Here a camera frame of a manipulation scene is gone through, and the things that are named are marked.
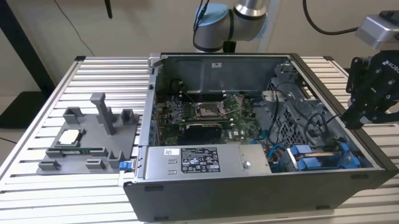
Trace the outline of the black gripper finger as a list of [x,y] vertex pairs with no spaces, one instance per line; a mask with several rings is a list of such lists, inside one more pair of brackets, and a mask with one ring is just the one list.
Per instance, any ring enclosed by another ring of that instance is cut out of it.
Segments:
[[399,102],[399,94],[389,94],[373,101],[370,112],[371,123],[383,124],[399,121],[399,112],[387,112]]
[[349,72],[349,81],[346,91],[351,95],[349,109],[342,115],[342,121],[346,128],[361,129],[365,125],[362,120],[370,117],[374,106],[374,93],[370,90],[371,83],[369,77],[369,69],[371,66],[371,57],[355,57],[351,61]]

